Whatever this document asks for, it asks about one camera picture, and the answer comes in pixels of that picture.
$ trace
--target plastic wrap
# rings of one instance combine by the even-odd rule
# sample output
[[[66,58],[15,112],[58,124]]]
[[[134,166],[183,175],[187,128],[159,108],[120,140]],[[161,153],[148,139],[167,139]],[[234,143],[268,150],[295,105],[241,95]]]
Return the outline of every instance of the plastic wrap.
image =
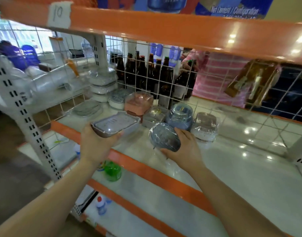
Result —
[[[109,83],[108,85],[105,85],[105,86],[96,86],[96,85],[91,85],[90,86],[90,91],[94,92],[94,93],[97,93],[99,95],[104,95],[104,94],[107,94],[115,89],[118,88],[118,84],[117,82],[112,82],[112,83]]]
[[[153,105],[153,95],[141,91],[134,92],[126,97],[125,111],[143,115]]]
[[[217,118],[214,115],[199,112],[190,132],[203,142],[213,142],[218,134]]]
[[[67,112],[67,115],[75,115],[82,118],[88,118],[93,115],[98,116],[103,112],[102,105],[94,100],[85,100],[76,105]]]
[[[160,106],[152,106],[144,115],[142,125],[151,128],[155,123],[164,122],[168,109]]]
[[[139,117],[119,111],[116,115],[92,122],[91,125],[97,135],[108,138],[122,130],[124,131],[123,136],[129,135],[139,127],[139,123]]]
[[[90,83],[96,86],[105,86],[115,81],[117,75],[113,68],[100,69],[90,74]]]
[[[166,115],[166,123],[172,127],[189,130],[193,120],[193,109],[184,103],[173,105]]]
[[[149,138],[154,147],[178,151],[181,142],[174,128],[166,123],[157,123],[149,130]]]
[[[132,92],[128,89],[117,89],[109,95],[109,105],[112,109],[123,111],[125,109],[125,99]]]
[[[99,94],[93,93],[91,99],[93,99],[95,101],[98,101],[98,102],[101,102],[101,103],[107,103],[108,99],[109,99],[109,96],[108,96],[108,94],[99,95]]]

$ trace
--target green container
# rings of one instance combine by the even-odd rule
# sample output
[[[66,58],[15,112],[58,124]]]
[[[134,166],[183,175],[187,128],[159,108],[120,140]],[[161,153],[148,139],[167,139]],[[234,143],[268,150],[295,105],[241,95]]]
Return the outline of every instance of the green container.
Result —
[[[112,161],[105,164],[105,174],[109,181],[117,181],[121,177],[121,167]]]

